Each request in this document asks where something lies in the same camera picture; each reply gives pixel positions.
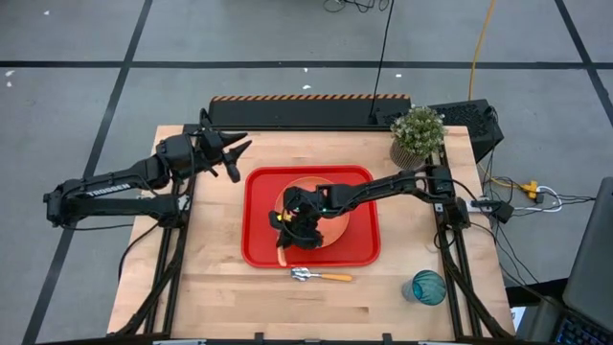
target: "black panel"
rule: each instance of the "black panel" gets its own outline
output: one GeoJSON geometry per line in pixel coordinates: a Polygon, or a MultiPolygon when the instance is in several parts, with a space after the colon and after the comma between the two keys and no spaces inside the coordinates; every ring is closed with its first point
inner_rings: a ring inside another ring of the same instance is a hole
{"type": "MultiPolygon", "coordinates": [[[[493,114],[488,110],[486,100],[428,105],[444,114],[443,123],[446,126],[466,126],[470,135],[470,144],[475,161],[479,162],[488,152],[503,139],[502,130],[494,121],[493,114]]],[[[387,128],[399,116],[405,113],[378,113],[377,125],[387,128]]]]}
{"type": "MultiPolygon", "coordinates": [[[[371,97],[372,95],[335,96],[371,97]]],[[[211,101],[209,112],[216,127],[359,127],[369,124],[372,101],[372,99],[211,101]]],[[[410,104],[408,96],[406,99],[380,99],[376,100],[375,109],[398,112],[408,109],[410,104]]]]}

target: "plant pot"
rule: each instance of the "plant pot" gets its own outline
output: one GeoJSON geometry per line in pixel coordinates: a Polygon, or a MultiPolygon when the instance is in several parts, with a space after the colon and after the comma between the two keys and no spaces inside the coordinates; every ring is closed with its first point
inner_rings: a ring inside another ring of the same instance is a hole
{"type": "Polygon", "coordinates": [[[396,139],[390,148],[390,158],[392,158],[394,164],[409,171],[420,168],[425,164],[423,158],[408,152],[396,141],[396,139]]]}

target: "orange plate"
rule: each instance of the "orange plate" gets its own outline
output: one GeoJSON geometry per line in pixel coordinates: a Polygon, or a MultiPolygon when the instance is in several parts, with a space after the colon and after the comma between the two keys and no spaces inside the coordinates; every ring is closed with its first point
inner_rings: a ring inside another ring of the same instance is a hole
{"type": "MultiPolygon", "coordinates": [[[[317,187],[317,185],[331,184],[331,183],[332,182],[330,182],[329,180],[326,180],[323,177],[317,177],[317,176],[302,177],[292,182],[289,182],[289,184],[287,184],[281,190],[281,192],[279,193],[279,196],[277,196],[277,201],[275,202],[275,211],[280,213],[281,210],[283,209],[284,191],[287,188],[299,187],[306,191],[315,192],[315,187],[317,187]]],[[[349,224],[349,213],[346,213],[343,216],[332,218],[332,219],[326,219],[326,218],[319,219],[319,221],[317,222],[317,230],[319,230],[319,232],[322,233],[322,236],[324,237],[324,242],[322,243],[321,247],[323,248],[325,246],[331,245],[334,242],[336,242],[336,240],[338,240],[343,235],[345,230],[347,230],[348,224],[349,224]]]]}

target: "green plant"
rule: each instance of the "green plant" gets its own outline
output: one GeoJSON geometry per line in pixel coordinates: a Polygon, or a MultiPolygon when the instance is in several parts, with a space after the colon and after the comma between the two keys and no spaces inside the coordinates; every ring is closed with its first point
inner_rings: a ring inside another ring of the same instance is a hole
{"type": "Polygon", "coordinates": [[[401,147],[425,158],[443,144],[443,118],[444,115],[427,106],[414,107],[407,115],[397,118],[390,129],[401,147]]]}

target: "gray floor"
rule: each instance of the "gray floor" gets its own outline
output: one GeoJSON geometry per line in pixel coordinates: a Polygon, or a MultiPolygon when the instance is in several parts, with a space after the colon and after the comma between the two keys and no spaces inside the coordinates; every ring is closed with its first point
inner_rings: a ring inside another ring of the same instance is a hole
{"type": "MultiPolygon", "coordinates": [[[[613,61],[613,4],[565,3],[592,60],[613,61]]],[[[121,61],[142,7],[143,0],[0,1],[0,66],[9,60],[121,61]]],[[[470,61],[487,7],[486,0],[397,0],[386,60],[470,61]]],[[[134,60],[378,60],[386,17],[350,6],[327,13],[319,0],[153,0],[134,60]]],[[[581,59],[554,1],[500,0],[481,61],[581,59]]],[[[26,331],[60,235],[44,219],[42,194],[83,174],[119,69],[0,72],[0,173],[6,181],[0,187],[6,200],[0,209],[0,340],[14,344],[26,331]]],[[[384,69],[379,90],[408,92],[416,104],[462,101],[468,74],[384,69]]],[[[613,71],[598,74],[611,89],[613,71]]],[[[194,122],[214,95],[369,93],[375,77],[375,69],[365,68],[131,69],[97,173],[147,156],[156,126],[194,122]],[[306,84],[311,88],[303,90],[306,84]]],[[[594,195],[613,171],[613,127],[585,70],[478,70],[474,95],[496,106],[506,136],[495,151],[495,174],[594,195]]],[[[528,204],[521,196],[514,200],[528,204]]],[[[565,277],[589,211],[589,204],[574,205],[514,218],[505,231],[539,280],[565,277]]],[[[125,229],[75,235],[37,341],[104,335],[127,240],[125,229]]],[[[511,264],[504,256],[501,261],[511,264]]]]}

